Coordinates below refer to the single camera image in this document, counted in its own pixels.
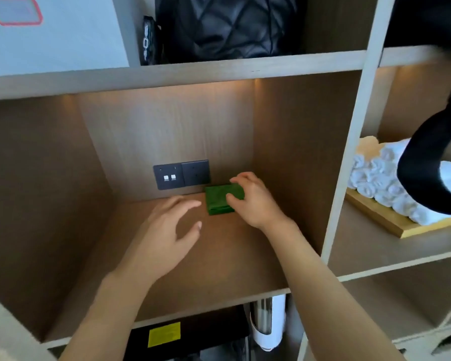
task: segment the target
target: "wooden shelf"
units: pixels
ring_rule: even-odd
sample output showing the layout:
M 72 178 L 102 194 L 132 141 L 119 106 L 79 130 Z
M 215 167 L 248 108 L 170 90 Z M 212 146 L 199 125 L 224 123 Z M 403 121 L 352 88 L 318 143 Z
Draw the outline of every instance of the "wooden shelf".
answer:
M 289 292 L 279 261 L 266 237 L 236 213 L 209 216 L 205 194 L 188 198 L 202 206 L 177 228 L 184 235 L 197 220 L 202 234 L 191 252 L 156 282 L 138 312 L 136 327 Z M 96 244 L 49 332 L 48 347 L 66 344 L 90 306 L 101 279 L 120 261 L 138 226 L 160 200 L 120 205 Z
M 451 257 L 451 227 L 400 239 L 344 202 L 329 267 L 341 281 Z
M 379 67 L 437 63 L 445 60 L 451 60 L 451 52 L 435 46 L 390 47 L 384 48 Z
M 361 70 L 365 50 L 0 77 L 0 99 Z
M 434 328 L 383 275 L 348 281 L 344 286 L 392 341 L 398 342 Z

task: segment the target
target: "electrical outlet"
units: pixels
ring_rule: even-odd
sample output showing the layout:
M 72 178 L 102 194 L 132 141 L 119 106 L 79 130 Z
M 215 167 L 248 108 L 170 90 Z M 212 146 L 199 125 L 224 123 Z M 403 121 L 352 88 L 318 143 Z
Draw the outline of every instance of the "electrical outlet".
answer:
M 159 190 L 176 189 L 186 186 L 181 163 L 157 164 L 153 169 Z
M 210 183 L 209 160 L 182 163 L 185 186 Z

